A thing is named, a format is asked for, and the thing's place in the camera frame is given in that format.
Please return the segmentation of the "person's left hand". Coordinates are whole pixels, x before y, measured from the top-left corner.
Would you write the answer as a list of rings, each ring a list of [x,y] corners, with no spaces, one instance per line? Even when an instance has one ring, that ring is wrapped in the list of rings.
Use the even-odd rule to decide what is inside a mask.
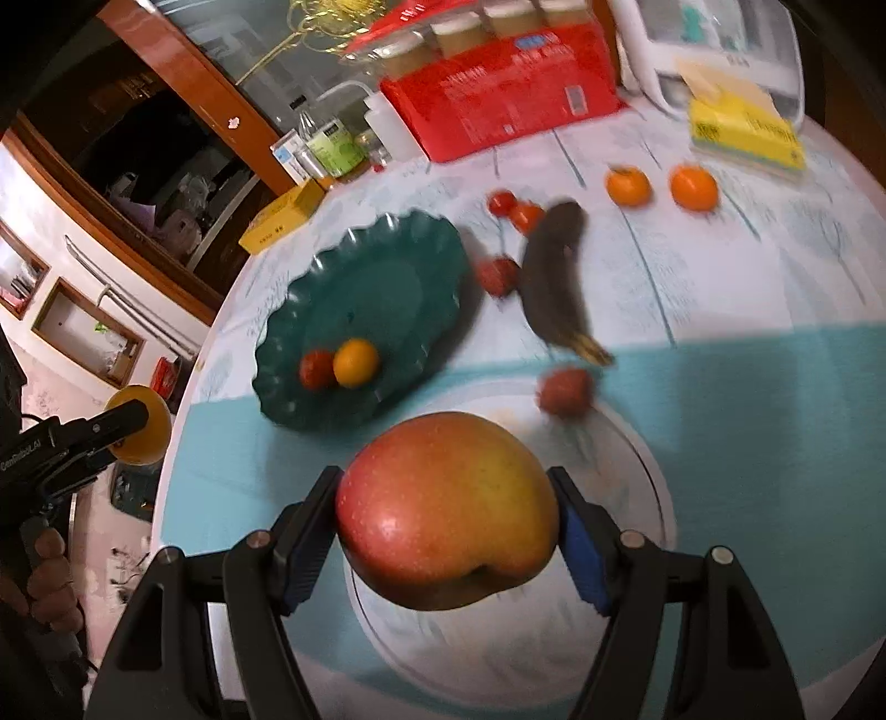
[[[34,550],[39,564],[33,568],[25,589],[2,572],[2,603],[19,616],[30,615],[36,623],[48,625],[55,633],[76,635],[83,628],[84,616],[65,555],[65,540],[57,529],[48,527],[36,538]]]

